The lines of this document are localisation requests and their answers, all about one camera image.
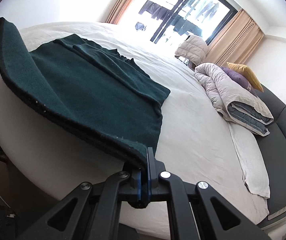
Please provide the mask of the dark green knit garment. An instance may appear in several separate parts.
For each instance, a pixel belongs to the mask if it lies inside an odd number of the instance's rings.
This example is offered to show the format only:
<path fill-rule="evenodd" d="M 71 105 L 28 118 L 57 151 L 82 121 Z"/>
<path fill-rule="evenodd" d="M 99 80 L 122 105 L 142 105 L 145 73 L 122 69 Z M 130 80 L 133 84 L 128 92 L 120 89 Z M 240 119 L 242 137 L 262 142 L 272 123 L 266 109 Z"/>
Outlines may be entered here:
<path fill-rule="evenodd" d="M 170 90 L 133 59 L 76 34 L 28 51 L 16 26 L 0 18 L 0 75 L 37 113 L 130 168 L 147 170 Z"/>

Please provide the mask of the white bed sheet mattress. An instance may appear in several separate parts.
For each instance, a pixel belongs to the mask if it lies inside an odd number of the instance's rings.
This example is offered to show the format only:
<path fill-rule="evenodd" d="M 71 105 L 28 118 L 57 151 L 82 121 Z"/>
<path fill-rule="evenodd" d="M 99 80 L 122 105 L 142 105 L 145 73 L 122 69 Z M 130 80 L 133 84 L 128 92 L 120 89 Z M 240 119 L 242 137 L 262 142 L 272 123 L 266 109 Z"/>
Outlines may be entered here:
<path fill-rule="evenodd" d="M 229 124 L 216 112 L 192 70 L 144 41 L 136 32 L 107 23 L 48 23 L 20 31 L 28 50 L 77 34 L 119 53 L 170 90 L 156 158 L 183 181 L 206 181 L 253 223 L 268 216 L 267 200 L 247 189 Z M 83 181 L 104 181 L 122 169 L 118 159 L 97 151 L 42 117 L 0 76 L 0 146 L 20 172 L 41 190 L 62 199 Z"/>

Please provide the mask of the folded beige quilted duvet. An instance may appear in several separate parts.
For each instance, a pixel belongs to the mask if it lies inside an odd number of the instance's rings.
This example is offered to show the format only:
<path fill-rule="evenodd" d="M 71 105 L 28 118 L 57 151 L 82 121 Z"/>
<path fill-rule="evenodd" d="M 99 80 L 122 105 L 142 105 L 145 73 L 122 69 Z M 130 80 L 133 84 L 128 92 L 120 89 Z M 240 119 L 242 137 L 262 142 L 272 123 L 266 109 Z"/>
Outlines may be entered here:
<path fill-rule="evenodd" d="M 258 96 L 241 87 L 214 63 L 198 65 L 194 76 L 205 89 L 214 109 L 225 120 L 262 137 L 269 135 L 267 126 L 274 117 Z"/>

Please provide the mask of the purple pillow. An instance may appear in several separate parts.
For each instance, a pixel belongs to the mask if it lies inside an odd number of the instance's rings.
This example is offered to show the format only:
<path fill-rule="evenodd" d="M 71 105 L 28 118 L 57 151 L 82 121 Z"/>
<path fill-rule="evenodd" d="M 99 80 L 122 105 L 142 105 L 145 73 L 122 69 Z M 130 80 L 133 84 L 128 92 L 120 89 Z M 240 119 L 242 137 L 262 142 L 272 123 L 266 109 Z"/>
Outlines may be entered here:
<path fill-rule="evenodd" d="M 250 84 L 250 82 L 241 74 L 239 74 L 238 72 L 231 70 L 229 68 L 226 67 L 221 67 L 221 69 L 225 72 L 225 74 L 228 75 L 228 77 L 230 77 L 233 81 L 235 81 L 236 83 L 238 83 L 241 87 L 243 87 L 244 89 L 246 89 L 247 91 L 249 91 L 251 94 L 253 94 L 254 96 L 257 96 L 255 90 L 253 89 L 252 85 Z"/>

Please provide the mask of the beige puffer jacket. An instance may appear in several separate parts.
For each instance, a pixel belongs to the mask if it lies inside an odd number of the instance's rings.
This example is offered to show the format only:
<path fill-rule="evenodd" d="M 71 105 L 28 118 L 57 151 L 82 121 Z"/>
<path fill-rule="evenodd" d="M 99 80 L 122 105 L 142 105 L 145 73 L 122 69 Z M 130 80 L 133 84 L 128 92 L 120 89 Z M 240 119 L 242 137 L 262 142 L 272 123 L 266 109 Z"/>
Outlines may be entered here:
<path fill-rule="evenodd" d="M 188 67 L 192 70 L 196 66 L 202 64 L 208 53 L 208 45 L 197 35 L 189 35 L 187 39 L 179 45 L 174 56 L 176 58 L 183 57 L 188 60 Z"/>

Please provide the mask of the mustard yellow pillow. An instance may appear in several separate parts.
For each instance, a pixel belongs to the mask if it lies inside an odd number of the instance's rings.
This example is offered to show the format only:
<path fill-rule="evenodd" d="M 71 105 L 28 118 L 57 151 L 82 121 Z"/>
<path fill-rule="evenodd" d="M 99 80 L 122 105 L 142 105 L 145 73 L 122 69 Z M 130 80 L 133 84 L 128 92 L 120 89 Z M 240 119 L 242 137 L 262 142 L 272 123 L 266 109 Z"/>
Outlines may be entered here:
<path fill-rule="evenodd" d="M 244 76 L 254 89 L 264 92 L 260 81 L 254 74 L 254 72 L 251 70 L 251 68 L 249 68 L 247 65 L 227 62 L 227 67 Z"/>

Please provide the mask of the beige curtain left side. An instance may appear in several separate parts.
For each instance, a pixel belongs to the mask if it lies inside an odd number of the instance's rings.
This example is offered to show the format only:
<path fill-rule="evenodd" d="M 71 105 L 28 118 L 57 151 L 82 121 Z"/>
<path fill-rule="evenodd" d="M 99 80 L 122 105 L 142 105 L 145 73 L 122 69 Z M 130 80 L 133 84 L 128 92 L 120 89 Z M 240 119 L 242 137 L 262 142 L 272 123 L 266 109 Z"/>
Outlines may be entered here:
<path fill-rule="evenodd" d="M 105 23 L 118 24 L 132 0 L 117 0 L 110 11 Z"/>

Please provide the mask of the beige curtain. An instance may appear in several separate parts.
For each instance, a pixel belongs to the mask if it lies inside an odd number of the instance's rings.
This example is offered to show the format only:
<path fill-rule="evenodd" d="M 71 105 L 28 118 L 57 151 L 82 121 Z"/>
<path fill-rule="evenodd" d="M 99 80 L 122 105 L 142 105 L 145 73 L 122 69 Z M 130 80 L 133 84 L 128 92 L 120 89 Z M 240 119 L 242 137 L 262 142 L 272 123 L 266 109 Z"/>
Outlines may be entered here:
<path fill-rule="evenodd" d="M 117 0 L 110 11 L 105 23 L 118 24 L 132 0 Z"/>
<path fill-rule="evenodd" d="M 205 63 L 244 64 L 264 37 L 256 22 L 241 9 L 208 46 Z"/>

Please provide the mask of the beige curtain right side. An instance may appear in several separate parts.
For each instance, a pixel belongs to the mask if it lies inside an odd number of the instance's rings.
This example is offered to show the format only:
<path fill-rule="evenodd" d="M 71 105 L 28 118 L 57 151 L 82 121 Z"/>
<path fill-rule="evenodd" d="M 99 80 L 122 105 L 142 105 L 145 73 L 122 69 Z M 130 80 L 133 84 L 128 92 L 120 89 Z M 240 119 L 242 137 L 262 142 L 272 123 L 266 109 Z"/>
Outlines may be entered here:
<path fill-rule="evenodd" d="M 264 37 L 256 22 L 241 9 L 208 46 L 205 63 L 244 64 Z"/>

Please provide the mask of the black window frame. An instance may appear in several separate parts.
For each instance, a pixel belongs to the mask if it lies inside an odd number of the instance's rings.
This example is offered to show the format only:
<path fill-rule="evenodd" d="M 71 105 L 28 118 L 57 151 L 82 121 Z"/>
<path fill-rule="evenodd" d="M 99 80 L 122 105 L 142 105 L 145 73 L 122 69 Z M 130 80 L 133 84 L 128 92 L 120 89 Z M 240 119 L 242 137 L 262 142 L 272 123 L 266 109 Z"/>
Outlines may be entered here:
<path fill-rule="evenodd" d="M 227 0 L 178 0 L 150 41 L 166 43 L 176 33 L 184 37 L 197 35 L 210 44 L 237 12 Z"/>

